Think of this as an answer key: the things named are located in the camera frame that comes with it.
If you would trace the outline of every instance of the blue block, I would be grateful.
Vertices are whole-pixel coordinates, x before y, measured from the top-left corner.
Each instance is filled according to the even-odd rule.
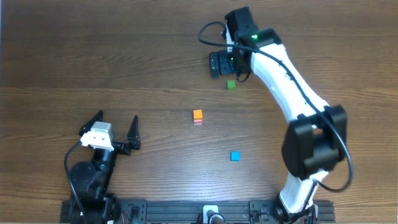
[[[231,152],[231,161],[239,161],[241,160],[240,152]]]

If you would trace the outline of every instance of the orange block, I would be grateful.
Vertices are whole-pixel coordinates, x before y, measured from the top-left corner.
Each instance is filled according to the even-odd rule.
[[[193,111],[193,120],[197,121],[197,120],[202,120],[203,119],[203,113],[201,110],[194,110]]]

